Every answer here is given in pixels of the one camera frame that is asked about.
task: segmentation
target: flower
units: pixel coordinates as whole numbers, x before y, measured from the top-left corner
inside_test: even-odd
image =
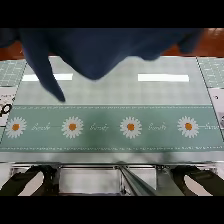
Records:
[[[182,131],[182,135],[185,135],[185,137],[194,138],[194,136],[197,136],[198,132],[198,124],[194,120],[194,118],[190,117],[182,117],[178,121],[177,127],[179,128],[179,131]]]
[[[83,130],[83,121],[78,117],[69,117],[63,122],[62,131],[66,138],[75,138],[79,136]]]
[[[22,117],[15,117],[11,119],[10,122],[7,123],[6,126],[6,135],[8,138],[17,138],[23,131],[26,130],[26,121]]]
[[[142,130],[140,121],[134,117],[126,117],[126,119],[123,119],[120,127],[120,131],[123,131],[123,135],[126,135],[126,138],[130,139],[139,136]]]

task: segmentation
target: orange flower center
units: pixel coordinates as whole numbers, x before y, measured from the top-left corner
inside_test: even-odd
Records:
[[[128,124],[128,130],[129,131],[134,131],[134,129],[135,129],[135,126],[134,126],[134,124]]]
[[[76,124],[70,124],[70,125],[69,125],[69,129],[70,129],[71,131],[74,131],[76,128],[77,128]]]
[[[13,130],[13,131],[17,131],[17,130],[19,130],[19,127],[20,127],[19,124],[14,124],[14,125],[12,126],[12,130]]]
[[[190,131],[192,129],[192,124],[186,123],[185,128]]]

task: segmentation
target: dark blue garment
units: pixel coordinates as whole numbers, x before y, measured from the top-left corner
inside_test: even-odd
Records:
[[[43,87],[60,101],[49,52],[60,56],[81,75],[97,80],[128,56],[154,60],[172,45],[183,53],[196,46],[203,28],[20,28],[28,64]]]

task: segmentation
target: gingham pattern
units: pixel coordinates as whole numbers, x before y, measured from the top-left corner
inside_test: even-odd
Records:
[[[224,88],[224,58],[197,57],[206,86]]]
[[[0,61],[0,86],[19,85],[25,67],[25,60]]]
[[[195,57],[160,57],[144,61],[129,57],[99,81],[75,72],[59,57],[50,58],[54,73],[73,73],[72,81],[59,81],[67,105],[210,105]],[[139,73],[189,75],[189,83],[138,82]],[[24,74],[34,74],[27,66]],[[39,82],[21,82],[16,105],[60,105]]]

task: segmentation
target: wooden floor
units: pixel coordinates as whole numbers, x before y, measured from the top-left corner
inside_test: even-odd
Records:
[[[166,56],[182,55],[176,46],[164,53]],[[182,56],[205,56],[205,57],[224,57],[224,28],[206,28],[200,43],[191,54]],[[1,60],[23,59],[23,52],[20,42],[16,42],[8,48],[0,49]]]

